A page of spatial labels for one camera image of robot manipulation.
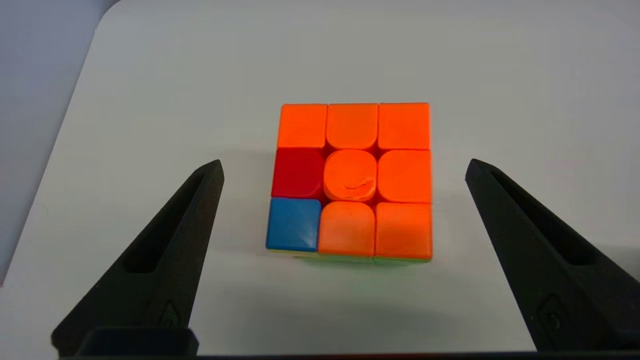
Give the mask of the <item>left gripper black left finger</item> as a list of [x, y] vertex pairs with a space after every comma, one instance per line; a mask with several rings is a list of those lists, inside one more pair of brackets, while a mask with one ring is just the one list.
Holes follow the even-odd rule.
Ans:
[[51, 334], [61, 357], [190, 357], [189, 321], [224, 186], [196, 169]]

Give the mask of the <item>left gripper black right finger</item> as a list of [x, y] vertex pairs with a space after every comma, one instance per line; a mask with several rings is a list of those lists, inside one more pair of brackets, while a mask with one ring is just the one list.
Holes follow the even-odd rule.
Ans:
[[465, 182], [539, 351], [637, 351], [640, 284], [498, 167]]

